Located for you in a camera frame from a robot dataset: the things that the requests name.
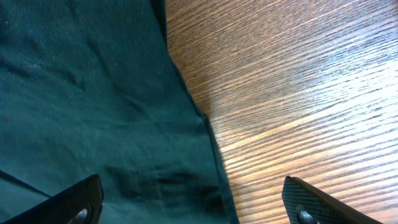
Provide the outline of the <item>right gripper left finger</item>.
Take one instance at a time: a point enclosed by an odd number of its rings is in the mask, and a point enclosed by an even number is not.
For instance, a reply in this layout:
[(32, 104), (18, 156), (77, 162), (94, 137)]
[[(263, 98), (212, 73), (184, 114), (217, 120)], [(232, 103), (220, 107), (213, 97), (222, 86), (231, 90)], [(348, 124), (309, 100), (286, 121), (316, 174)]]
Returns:
[(104, 192), (93, 174), (3, 224), (98, 224)]

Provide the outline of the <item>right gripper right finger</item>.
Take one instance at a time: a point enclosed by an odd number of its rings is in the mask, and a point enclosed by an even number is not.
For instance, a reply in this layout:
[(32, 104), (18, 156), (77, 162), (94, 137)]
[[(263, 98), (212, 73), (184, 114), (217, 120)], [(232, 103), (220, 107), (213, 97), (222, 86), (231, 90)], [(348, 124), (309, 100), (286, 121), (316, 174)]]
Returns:
[(285, 178), (282, 200), (291, 223), (381, 224), (298, 177)]

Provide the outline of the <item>black shorts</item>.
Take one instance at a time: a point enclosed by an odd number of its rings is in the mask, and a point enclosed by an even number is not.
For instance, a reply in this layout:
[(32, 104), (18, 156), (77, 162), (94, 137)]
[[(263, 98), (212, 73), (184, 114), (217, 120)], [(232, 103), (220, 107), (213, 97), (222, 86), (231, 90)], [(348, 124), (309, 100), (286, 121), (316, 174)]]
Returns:
[(237, 223), (164, 1), (1, 2), (1, 220), (97, 174), (101, 223)]

